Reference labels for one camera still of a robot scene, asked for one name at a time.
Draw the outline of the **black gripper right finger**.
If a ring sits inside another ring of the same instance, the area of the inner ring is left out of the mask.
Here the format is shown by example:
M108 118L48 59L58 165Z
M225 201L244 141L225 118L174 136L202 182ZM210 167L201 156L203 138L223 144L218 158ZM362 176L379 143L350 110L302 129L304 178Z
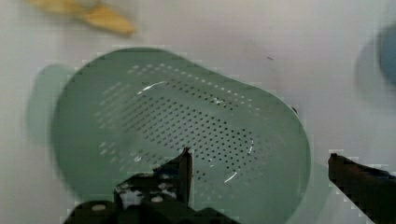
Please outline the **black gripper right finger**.
M328 177L374 224L395 224L396 182L389 172L332 153Z

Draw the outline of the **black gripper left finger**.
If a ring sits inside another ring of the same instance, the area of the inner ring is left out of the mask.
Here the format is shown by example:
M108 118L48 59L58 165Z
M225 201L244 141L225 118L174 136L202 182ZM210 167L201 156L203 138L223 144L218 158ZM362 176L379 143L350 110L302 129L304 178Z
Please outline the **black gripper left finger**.
M172 160L119 183L112 201L75 207L64 224L240 224L220 211L189 206L192 156L185 147Z

